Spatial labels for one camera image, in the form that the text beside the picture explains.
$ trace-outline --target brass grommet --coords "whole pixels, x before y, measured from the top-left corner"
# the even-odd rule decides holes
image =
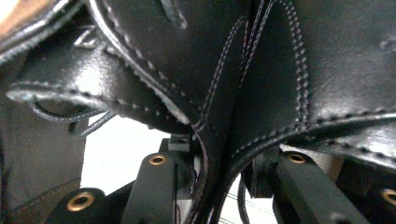
[[[70,212],[78,212],[91,206],[95,201],[95,197],[90,192],[82,192],[72,198],[67,204],[67,210]]]
[[[152,165],[161,165],[164,164],[165,162],[166,162],[166,158],[161,155],[156,155],[151,157],[151,159],[149,159],[149,163],[151,163]]]
[[[393,190],[393,189],[382,190],[382,197],[388,203],[391,203],[391,204],[393,204],[393,206],[396,206],[396,191],[395,190]]]
[[[289,161],[299,164],[306,162],[305,158],[299,154],[288,154],[288,159]]]

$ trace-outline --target black metal bar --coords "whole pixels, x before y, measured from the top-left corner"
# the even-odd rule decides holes
[[[168,153],[143,159],[121,223],[175,223],[176,166]]]
[[[369,223],[305,154],[283,153],[279,158],[277,176],[301,223]]]

